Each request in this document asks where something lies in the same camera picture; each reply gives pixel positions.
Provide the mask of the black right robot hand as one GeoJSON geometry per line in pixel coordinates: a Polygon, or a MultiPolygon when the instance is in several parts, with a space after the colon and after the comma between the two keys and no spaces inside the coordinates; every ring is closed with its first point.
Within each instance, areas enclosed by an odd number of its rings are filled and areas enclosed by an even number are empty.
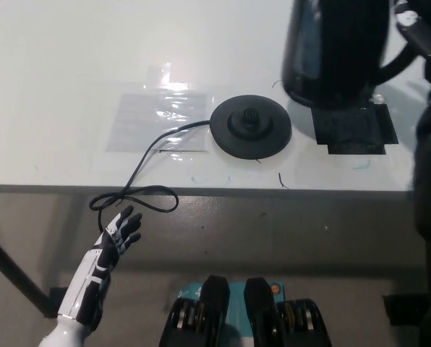
{"type": "Polygon", "coordinates": [[[393,9],[398,31],[410,49],[424,58],[424,78],[431,84],[431,1],[396,1],[393,9]]]}

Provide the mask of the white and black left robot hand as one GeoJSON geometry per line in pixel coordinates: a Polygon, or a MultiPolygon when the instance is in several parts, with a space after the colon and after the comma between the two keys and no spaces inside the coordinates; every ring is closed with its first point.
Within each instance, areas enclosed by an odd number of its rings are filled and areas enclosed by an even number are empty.
{"type": "Polygon", "coordinates": [[[142,214],[133,211],[133,206],[126,207],[101,232],[82,258],[59,307],[58,314],[79,322],[89,332],[101,321],[111,273],[119,258],[141,237],[142,214]]]}

